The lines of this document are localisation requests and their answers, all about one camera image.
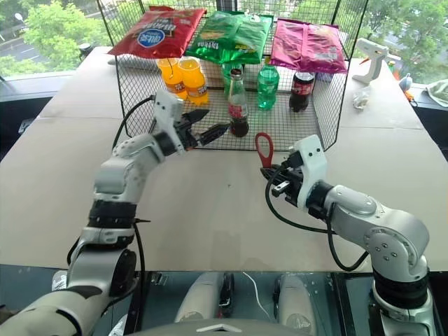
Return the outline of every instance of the cola bottle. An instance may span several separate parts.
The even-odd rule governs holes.
[[[231,133],[239,138],[244,137],[249,131],[249,124],[247,123],[249,111],[241,69],[230,71],[229,114]]]
[[[296,72],[294,74],[289,98],[289,108],[293,112],[300,112],[307,108],[313,87],[314,74],[309,72]]]

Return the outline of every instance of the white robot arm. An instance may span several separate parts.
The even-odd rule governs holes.
[[[154,102],[158,131],[126,140],[113,149],[94,182],[94,202],[69,260],[67,288],[51,292],[23,309],[0,328],[2,335],[91,335],[106,309],[136,287],[134,238],[137,203],[149,173],[173,153],[205,145],[224,134],[214,125],[198,138],[193,123],[208,110],[182,115],[183,101],[164,90]]]
[[[313,135],[297,141],[281,166],[262,173],[268,184],[276,185],[273,196],[285,193],[287,202],[327,222],[341,238],[370,254],[372,292],[381,307],[386,335],[413,330],[409,335],[435,336],[423,255],[429,242],[426,226],[412,214],[390,209],[371,196],[327,184],[326,165],[321,142]]]

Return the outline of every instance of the wire mesh basket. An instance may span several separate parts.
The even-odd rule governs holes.
[[[175,9],[206,8],[207,14],[202,18],[197,34],[207,17],[214,11],[246,11],[255,14],[274,16],[264,57],[269,56],[276,29],[277,18],[293,18],[314,24],[333,24],[339,26],[341,41],[347,66],[354,51],[361,22],[368,0],[133,0],[107,1],[97,0],[103,16],[108,35],[115,45],[126,32],[139,21],[150,5],[165,5]],[[317,134],[323,148],[327,150],[337,138],[342,100],[344,97],[347,75],[318,73],[314,84],[310,104],[301,113],[292,113],[289,109],[291,83],[294,71],[277,67],[280,75],[276,103],[271,110],[262,110],[257,104],[257,78],[261,64],[246,64],[244,67],[244,84],[249,109],[249,132],[243,138],[237,138],[227,132],[221,138],[205,146],[210,149],[249,150],[254,151],[254,137],[258,132],[268,133],[276,151],[287,151],[298,139]],[[115,57],[120,101],[123,117],[138,103],[155,94],[165,84],[155,60],[141,59],[132,55]],[[201,60],[201,68],[206,77],[209,103],[200,108],[209,109],[208,115],[193,126],[194,132],[203,132],[216,123],[229,121],[228,102],[224,95],[221,66]],[[185,101],[184,111],[189,112],[197,106]],[[152,132],[157,126],[153,119],[153,103],[140,104],[127,119],[125,131],[129,137],[145,132]]]

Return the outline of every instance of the table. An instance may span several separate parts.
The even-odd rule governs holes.
[[[122,118],[105,52],[94,50],[0,164],[0,263],[67,267],[67,251],[87,223],[95,172]],[[355,71],[367,71],[366,64],[354,60]],[[431,269],[447,270],[448,255],[440,251],[448,234],[448,165],[386,66],[362,112],[351,107],[359,87],[349,79],[338,140],[327,152],[328,182],[420,217],[430,231]],[[338,270],[324,234],[297,230],[270,213],[259,166],[255,152],[168,157],[149,176],[137,209],[151,220],[140,224],[147,269]],[[273,203],[285,217],[323,228],[283,200]],[[338,237],[335,245],[346,264],[361,254]],[[360,271],[371,271],[369,261]]]

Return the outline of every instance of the red chip bag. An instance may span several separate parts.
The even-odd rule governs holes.
[[[205,12],[205,9],[174,10],[151,6],[108,53],[142,58],[181,57]]]

